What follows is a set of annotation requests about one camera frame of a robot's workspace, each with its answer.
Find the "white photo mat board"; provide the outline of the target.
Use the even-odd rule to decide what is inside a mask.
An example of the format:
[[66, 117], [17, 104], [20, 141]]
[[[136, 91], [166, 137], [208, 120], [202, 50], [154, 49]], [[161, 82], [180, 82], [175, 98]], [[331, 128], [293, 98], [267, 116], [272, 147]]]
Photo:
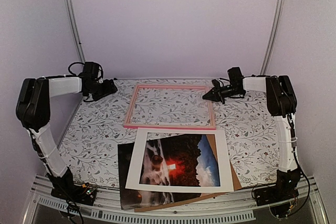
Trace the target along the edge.
[[[209, 141], [218, 162], [220, 176], [219, 187], [180, 187], [180, 186], [151, 186], [140, 184], [142, 161], [147, 140], [165, 138], [182, 134], [213, 135]], [[176, 193], [227, 193], [234, 191], [231, 165], [225, 132], [223, 130], [188, 130], [188, 129], [151, 129], [139, 128], [136, 133], [134, 149], [130, 161], [128, 178], [125, 187], [141, 191], [160, 191]]]

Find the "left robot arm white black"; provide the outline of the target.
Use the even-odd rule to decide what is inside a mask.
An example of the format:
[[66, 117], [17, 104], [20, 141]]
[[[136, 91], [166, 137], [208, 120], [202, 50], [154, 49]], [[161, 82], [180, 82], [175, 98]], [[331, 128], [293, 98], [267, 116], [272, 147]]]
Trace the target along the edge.
[[26, 78], [19, 93], [16, 116], [28, 132], [34, 150], [44, 163], [50, 181], [67, 200], [78, 195], [73, 175], [61, 158], [50, 129], [50, 99], [80, 93], [86, 102], [95, 102], [117, 92], [114, 80], [104, 79], [102, 66], [96, 62], [82, 64], [82, 72]]

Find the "landscape photo print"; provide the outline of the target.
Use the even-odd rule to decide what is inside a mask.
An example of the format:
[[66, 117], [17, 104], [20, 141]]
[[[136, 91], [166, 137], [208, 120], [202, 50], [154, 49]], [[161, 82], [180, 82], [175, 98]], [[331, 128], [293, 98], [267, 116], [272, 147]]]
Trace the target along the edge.
[[[218, 162], [209, 143], [213, 135], [182, 134], [147, 140], [140, 184], [219, 187]], [[201, 193], [141, 191], [125, 187], [134, 143], [118, 145], [120, 206], [123, 210], [158, 207], [198, 199]]]

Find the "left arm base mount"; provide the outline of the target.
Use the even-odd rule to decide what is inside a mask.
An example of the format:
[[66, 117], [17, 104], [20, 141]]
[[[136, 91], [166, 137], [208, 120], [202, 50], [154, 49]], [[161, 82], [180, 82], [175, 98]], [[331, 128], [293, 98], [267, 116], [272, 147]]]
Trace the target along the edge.
[[51, 195], [71, 202], [93, 206], [97, 195], [97, 187], [89, 183], [80, 186], [56, 185], [53, 187]]

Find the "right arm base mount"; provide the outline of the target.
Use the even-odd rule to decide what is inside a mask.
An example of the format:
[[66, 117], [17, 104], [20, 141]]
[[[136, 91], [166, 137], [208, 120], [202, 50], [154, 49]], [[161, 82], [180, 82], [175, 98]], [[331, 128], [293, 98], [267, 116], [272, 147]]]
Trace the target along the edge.
[[251, 196], [257, 206], [276, 204], [269, 207], [271, 214], [278, 218], [287, 218], [297, 206], [299, 192], [296, 188], [289, 190], [287, 193], [280, 192], [276, 186], [266, 185], [265, 187], [251, 190]]

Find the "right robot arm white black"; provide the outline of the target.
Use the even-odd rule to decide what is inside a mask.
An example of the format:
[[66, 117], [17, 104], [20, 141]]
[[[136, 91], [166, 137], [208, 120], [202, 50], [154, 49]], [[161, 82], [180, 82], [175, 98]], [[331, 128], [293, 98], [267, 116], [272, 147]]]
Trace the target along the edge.
[[225, 103], [226, 98], [234, 96], [243, 98], [247, 91], [258, 91], [266, 94], [268, 112], [274, 118], [278, 130], [280, 150], [279, 167], [276, 185], [271, 196], [276, 201], [284, 200], [294, 190], [300, 180], [301, 170], [296, 157], [297, 137], [295, 131], [295, 113], [297, 98], [287, 75], [243, 76], [240, 67], [227, 70], [228, 85], [221, 79], [213, 79], [213, 87], [202, 96], [202, 99]]

